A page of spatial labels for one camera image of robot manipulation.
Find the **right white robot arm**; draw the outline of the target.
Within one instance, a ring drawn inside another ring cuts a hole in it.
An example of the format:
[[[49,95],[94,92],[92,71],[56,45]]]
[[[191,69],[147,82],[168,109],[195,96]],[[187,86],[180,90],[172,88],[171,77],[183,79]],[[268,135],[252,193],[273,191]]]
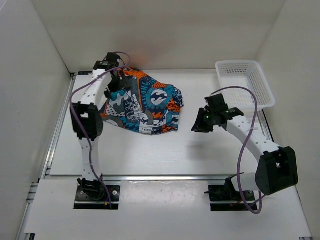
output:
[[[192,131],[210,133],[215,126],[222,127],[236,137],[255,157],[256,172],[229,176],[224,193],[230,200],[238,199],[243,191],[260,191],[266,196],[298,184],[298,169],[295,151],[281,147],[267,139],[263,133],[251,126],[238,108],[229,108],[222,94],[205,98],[206,106],[200,108]]]

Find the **colourful patterned shorts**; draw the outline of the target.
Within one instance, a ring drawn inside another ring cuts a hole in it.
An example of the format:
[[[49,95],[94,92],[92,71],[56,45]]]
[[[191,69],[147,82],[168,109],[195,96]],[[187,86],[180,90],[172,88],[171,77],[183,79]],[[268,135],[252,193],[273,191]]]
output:
[[[132,79],[131,88],[111,93],[99,110],[102,120],[144,135],[177,131],[184,106],[181,90],[134,67],[121,71]]]

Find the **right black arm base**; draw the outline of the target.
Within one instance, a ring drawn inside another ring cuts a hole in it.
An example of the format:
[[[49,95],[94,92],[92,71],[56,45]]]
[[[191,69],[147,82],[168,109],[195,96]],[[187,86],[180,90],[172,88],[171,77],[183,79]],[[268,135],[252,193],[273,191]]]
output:
[[[246,201],[253,211],[257,211],[257,204],[260,201],[255,198],[254,193],[259,190],[255,180],[255,173],[242,172],[240,174],[240,183],[242,193],[239,192],[236,174],[228,176],[224,184],[209,185],[204,194],[209,195],[210,210],[212,212],[246,211],[247,207],[244,203]]]

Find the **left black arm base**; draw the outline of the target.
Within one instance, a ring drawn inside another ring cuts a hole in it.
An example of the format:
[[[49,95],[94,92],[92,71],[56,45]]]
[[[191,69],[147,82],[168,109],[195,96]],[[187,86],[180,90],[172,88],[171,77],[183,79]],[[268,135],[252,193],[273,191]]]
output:
[[[103,185],[97,181],[77,179],[77,190],[74,198],[73,208],[76,210],[118,210],[121,186],[107,185],[108,192]]]

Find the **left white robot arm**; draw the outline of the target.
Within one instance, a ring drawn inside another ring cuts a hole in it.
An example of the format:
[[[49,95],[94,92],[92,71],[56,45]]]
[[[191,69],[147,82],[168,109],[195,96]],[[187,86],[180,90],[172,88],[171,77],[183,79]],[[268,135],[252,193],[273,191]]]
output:
[[[107,189],[99,161],[99,138],[104,123],[98,105],[105,92],[110,90],[109,84],[116,81],[117,70],[127,67],[121,55],[129,57],[127,53],[115,51],[98,60],[90,82],[74,90],[69,99],[72,127],[82,153],[83,172],[78,184],[93,200],[103,198]]]

